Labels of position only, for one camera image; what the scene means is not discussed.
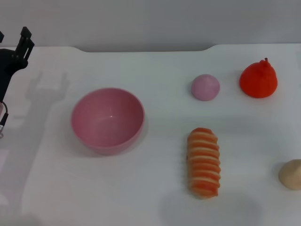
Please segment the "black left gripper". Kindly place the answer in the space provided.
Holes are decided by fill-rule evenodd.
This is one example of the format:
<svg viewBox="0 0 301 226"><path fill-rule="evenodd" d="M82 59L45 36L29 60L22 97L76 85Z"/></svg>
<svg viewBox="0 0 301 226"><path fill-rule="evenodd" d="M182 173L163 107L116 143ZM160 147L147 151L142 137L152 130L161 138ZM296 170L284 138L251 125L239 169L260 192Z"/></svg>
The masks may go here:
<svg viewBox="0 0 301 226"><path fill-rule="evenodd" d="M14 73L27 67L28 59L34 47L32 33L24 26L16 51L2 48L0 50L0 101L2 102ZM0 43L4 34L0 32Z"/></svg>

